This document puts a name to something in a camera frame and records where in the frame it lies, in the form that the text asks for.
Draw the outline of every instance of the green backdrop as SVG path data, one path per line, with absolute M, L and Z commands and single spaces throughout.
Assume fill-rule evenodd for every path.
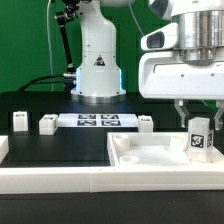
M 48 0 L 7 0 L 1 2 L 0 14 L 0 92 L 17 90 L 28 81 L 50 74 L 46 12 Z M 136 0 L 133 10 L 145 34 L 165 25 L 149 9 L 148 0 Z M 59 28 L 54 15 L 63 10 L 56 0 L 51 5 L 51 35 L 54 73 L 66 71 L 66 61 Z M 128 7 L 102 8 L 103 15 L 117 28 L 117 64 L 123 72 L 123 87 L 138 90 L 138 64 L 144 52 L 141 34 Z M 76 67 L 81 63 L 81 30 L 79 21 L 67 24 L 72 56 Z M 29 90 L 50 90 L 48 86 Z

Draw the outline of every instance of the small white block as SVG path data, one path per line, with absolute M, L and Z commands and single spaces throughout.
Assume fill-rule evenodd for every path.
M 28 116 L 25 111 L 13 112 L 13 130 L 28 131 Z
M 153 132 L 153 120 L 151 116 L 138 117 L 138 131 L 142 133 Z
M 40 135 L 54 135 L 58 128 L 58 115 L 46 114 L 39 121 Z
M 209 128 L 210 119 L 196 117 L 188 124 L 188 157 L 198 162 L 211 162 L 214 130 Z

